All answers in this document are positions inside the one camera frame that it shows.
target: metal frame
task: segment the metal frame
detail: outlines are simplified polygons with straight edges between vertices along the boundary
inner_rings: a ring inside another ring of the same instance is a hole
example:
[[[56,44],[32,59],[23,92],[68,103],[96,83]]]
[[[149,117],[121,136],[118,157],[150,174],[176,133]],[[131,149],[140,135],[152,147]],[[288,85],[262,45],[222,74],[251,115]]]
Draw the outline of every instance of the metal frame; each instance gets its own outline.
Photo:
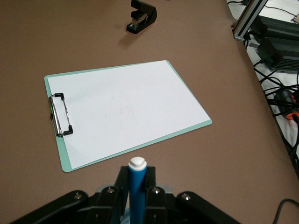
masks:
[[[235,39],[239,41],[244,40],[244,35],[249,30],[254,19],[260,14],[267,1],[268,0],[251,0],[248,3],[233,28]]]

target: electronic device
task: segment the electronic device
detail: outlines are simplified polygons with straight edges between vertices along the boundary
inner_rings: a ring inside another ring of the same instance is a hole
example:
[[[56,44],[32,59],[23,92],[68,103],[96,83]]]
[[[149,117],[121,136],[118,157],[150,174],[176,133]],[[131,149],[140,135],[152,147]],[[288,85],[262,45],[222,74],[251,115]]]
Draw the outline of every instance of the electronic device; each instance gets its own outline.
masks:
[[[258,42],[266,37],[299,41],[298,24],[276,20],[260,15],[256,17],[250,27],[250,30]]]
[[[269,70],[296,73],[299,71],[299,41],[266,37],[257,53]]]

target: metal clip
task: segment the metal clip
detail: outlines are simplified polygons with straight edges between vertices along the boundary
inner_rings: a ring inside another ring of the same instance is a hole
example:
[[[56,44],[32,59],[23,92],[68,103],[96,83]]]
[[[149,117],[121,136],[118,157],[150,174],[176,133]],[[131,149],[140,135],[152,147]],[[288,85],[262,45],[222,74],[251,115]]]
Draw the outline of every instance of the metal clip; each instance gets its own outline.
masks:
[[[57,116],[56,107],[55,107],[54,101],[53,101],[53,97],[60,97],[61,100],[64,103],[65,114],[66,114],[66,117],[67,117],[67,121],[69,123],[69,130],[68,131],[64,131],[63,132],[61,130],[59,119],[58,119],[58,116]],[[65,101],[64,101],[64,94],[63,93],[55,93],[55,94],[53,94],[52,96],[49,97],[49,103],[50,103],[50,109],[51,109],[51,118],[53,120],[53,124],[54,124],[54,129],[55,129],[56,136],[63,137],[64,135],[73,134],[73,128],[72,128],[71,123],[70,123],[70,116],[69,116],[69,113],[67,111],[67,108],[66,108],[66,105],[65,105]]]

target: green clipboard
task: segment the green clipboard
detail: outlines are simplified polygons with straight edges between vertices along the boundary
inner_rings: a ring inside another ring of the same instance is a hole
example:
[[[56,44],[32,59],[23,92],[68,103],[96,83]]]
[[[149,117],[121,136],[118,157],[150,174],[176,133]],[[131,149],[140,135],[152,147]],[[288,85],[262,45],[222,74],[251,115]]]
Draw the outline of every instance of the green clipboard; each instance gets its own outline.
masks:
[[[181,79],[181,77],[178,75],[178,73],[174,70],[174,68],[172,67],[172,65],[168,61],[164,61],[164,62],[167,63],[168,66],[171,67],[171,69],[175,72],[175,74],[177,75],[177,77],[179,77],[180,81],[184,84],[184,86],[187,88],[187,90],[189,91],[189,93],[192,95],[191,91],[188,89],[188,87],[186,86],[186,84],[184,83],[184,81]],[[62,76],[68,76],[69,78],[71,78],[73,75],[76,75],[76,74],[84,74],[84,73],[90,73],[90,72],[101,72],[101,71],[104,71],[104,70],[111,70],[111,69],[116,69],[116,68],[124,68],[124,67],[127,67],[127,66],[134,66],[134,65],[141,65],[141,64],[132,64],[132,65],[116,66],[116,67],[103,68],[103,69],[93,69],[93,70],[84,70],[84,71],[75,71],[75,72],[66,72],[66,73],[60,73],[60,74],[54,74],[54,75],[47,75],[44,78],[45,86],[46,86],[46,91],[47,91],[47,96],[50,97],[51,95],[55,94],[55,92],[51,92],[51,87],[50,87],[50,84],[49,84],[49,78],[62,77]],[[58,147],[58,151],[59,151],[59,157],[60,157],[60,161],[61,161],[62,170],[64,172],[71,172],[73,170],[80,169],[82,167],[86,167],[86,166],[95,164],[97,162],[101,162],[101,161],[113,158],[115,156],[118,156],[118,155],[121,155],[121,154],[124,154],[124,153],[127,153],[127,152],[131,152],[131,151],[140,149],[142,147],[149,146],[149,145],[152,145],[154,143],[157,143],[157,142],[160,142],[160,141],[163,141],[163,140],[166,140],[166,139],[169,139],[169,138],[172,138],[172,137],[184,134],[186,132],[190,132],[192,130],[195,130],[195,129],[198,129],[198,128],[201,128],[201,127],[204,127],[204,126],[207,126],[207,125],[210,125],[211,123],[212,123],[212,120],[208,117],[208,119],[206,119],[203,122],[200,122],[198,124],[195,124],[193,126],[189,126],[187,128],[184,128],[182,130],[176,131],[174,133],[170,133],[168,135],[164,135],[162,137],[159,137],[159,138],[156,138],[154,140],[145,142],[143,144],[139,144],[139,145],[137,145],[135,147],[131,147],[131,148],[125,149],[125,150],[123,150],[121,152],[114,153],[114,154],[111,154],[109,156],[105,156],[105,157],[100,158],[100,159],[96,159],[96,160],[94,160],[92,162],[86,163],[84,165],[81,165],[81,166],[78,166],[78,167],[75,167],[75,168],[72,168],[70,157],[69,157],[69,154],[68,154],[68,150],[67,150],[64,138],[56,136],[57,147]]]

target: white marker cap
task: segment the white marker cap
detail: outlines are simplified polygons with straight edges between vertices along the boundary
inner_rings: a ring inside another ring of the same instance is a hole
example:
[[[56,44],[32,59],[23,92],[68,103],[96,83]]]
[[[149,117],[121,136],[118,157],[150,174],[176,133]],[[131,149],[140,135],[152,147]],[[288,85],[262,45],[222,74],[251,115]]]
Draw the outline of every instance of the white marker cap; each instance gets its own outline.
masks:
[[[129,162],[129,167],[134,171],[144,170],[147,166],[147,163],[142,157],[134,157]]]

